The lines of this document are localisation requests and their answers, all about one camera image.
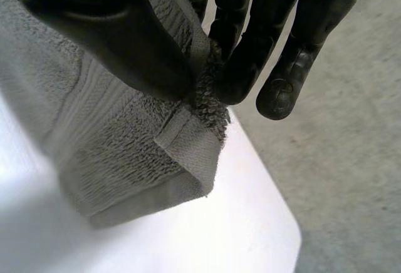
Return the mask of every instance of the floor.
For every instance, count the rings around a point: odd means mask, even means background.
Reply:
[[[269,121],[255,99],[292,19],[234,111],[301,226],[297,272],[401,272],[399,0],[358,0],[326,42],[294,112]]]

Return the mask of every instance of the gray towel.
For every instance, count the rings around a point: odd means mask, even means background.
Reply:
[[[88,53],[0,0],[0,90],[95,227],[207,195],[229,119],[211,94],[219,54],[188,0],[149,0],[199,73],[195,107],[135,91]]]

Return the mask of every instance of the folded towel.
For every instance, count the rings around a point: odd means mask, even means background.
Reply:
[[[92,56],[0,0],[0,90],[95,227],[207,195],[229,119],[211,94],[219,53],[188,0],[149,0],[199,74],[195,105],[122,83]]]

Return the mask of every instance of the white table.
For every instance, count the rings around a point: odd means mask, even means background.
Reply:
[[[0,273],[284,273],[300,243],[235,118],[207,198],[94,231],[0,100]]]

